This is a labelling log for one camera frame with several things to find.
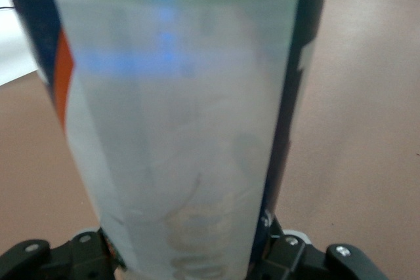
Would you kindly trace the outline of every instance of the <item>metal bolt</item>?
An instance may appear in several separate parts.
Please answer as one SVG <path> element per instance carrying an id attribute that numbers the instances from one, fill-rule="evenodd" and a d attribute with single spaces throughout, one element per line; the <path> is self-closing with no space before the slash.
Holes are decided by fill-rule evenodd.
<path id="1" fill-rule="evenodd" d="M 335 250 L 343 257 L 347 257 L 352 254 L 349 249 L 344 246 L 337 246 Z"/>
<path id="2" fill-rule="evenodd" d="M 34 250 L 37 250 L 39 248 L 39 245 L 37 243 L 31 244 L 28 247 L 25 248 L 26 252 L 33 252 Z"/>
<path id="3" fill-rule="evenodd" d="M 86 243 L 87 241 L 91 240 L 91 236 L 90 235 L 84 235 L 82 237 L 79 238 L 79 242 L 80 243 Z"/>
<path id="4" fill-rule="evenodd" d="M 286 237 L 286 243 L 290 246 L 295 246 L 299 244 L 299 241 L 296 239 L 296 237 L 288 236 Z"/>

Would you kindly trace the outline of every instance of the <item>brown table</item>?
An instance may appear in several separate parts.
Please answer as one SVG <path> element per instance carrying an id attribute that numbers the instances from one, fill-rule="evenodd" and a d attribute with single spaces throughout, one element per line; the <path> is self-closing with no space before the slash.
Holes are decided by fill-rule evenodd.
<path id="1" fill-rule="evenodd" d="M 277 215 L 347 242 L 391 279 L 420 275 L 420 0 L 326 0 Z M 0 87 L 0 252 L 97 221 L 45 89 Z"/>

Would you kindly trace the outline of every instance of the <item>screw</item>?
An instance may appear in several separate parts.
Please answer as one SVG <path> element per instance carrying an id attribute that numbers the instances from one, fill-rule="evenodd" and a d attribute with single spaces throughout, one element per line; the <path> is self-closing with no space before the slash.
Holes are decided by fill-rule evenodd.
<path id="1" fill-rule="evenodd" d="M 350 256 L 352 253 L 344 246 L 337 246 L 335 250 L 343 257 Z"/>
<path id="2" fill-rule="evenodd" d="M 91 240 L 91 236 L 90 235 L 84 235 L 82 237 L 79 238 L 79 242 L 80 243 L 86 243 L 87 241 Z"/>
<path id="3" fill-rule="evenodd" d="M 31 244 L 28 247 L 25 248 L 26 252 L 33 252 L 34 250 L 37 250 L 39 248 L 39 245 L 37 243 Z"/>
<path id="4" fill-rule="evenodd" d="M 286 242 L 290 246 L 295 246 L 295 245 L 298 245 L 299 244 L 299 241 L 295 237 L 293 237 L 293 236 L 286 237 Z"/>

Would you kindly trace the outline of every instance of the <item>orange stripe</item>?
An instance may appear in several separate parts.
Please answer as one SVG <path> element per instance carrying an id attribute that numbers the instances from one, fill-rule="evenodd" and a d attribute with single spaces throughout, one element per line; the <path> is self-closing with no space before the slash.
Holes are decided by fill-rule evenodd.
<path id="1" fill-rule="evenodd" d="M 63 130 L 66 130 L 66 103 L 70 77 L 73 70 L 73 58 L 67 43 L 66 34 L 60 30 L 55 60 L 54 97 L 58 119 Z"/>

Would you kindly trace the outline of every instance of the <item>silver screw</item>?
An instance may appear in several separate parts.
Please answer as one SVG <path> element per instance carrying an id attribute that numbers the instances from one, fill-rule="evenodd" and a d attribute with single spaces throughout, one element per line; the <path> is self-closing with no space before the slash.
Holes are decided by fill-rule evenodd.
<path id="1" fill-rule="evenodd" d="M 341 256 L 347 257 L 350 256 L 352 253 L 348 250 L 348 248 L 344 246 L 337 246 L 335 249 Z"/>
<path id="2" fill-rule="evenodd" d="M 87 241 L 91 240 L 91 236 L 90 235 L 84 235 L 82 237 L 79 238 L 79 242 L 80 243 L 86 243 Z"/>
<path id="3" fill-rule="evenodd" d="M 34 250 L 37 250 L 39 248 L 39 245 L 37 243 L 31 244 L 28 247 L 25 248 L 26 252 L 33 252 Z"/>
<path id="4" fill-rule="evenodd" d="M 299 241 L 295 237 L 293 237 L 293 236 L 286 237 L 286 242 L 290 246 L 295 246 L 295 245 L 298 245 L 299 244 Z"/>

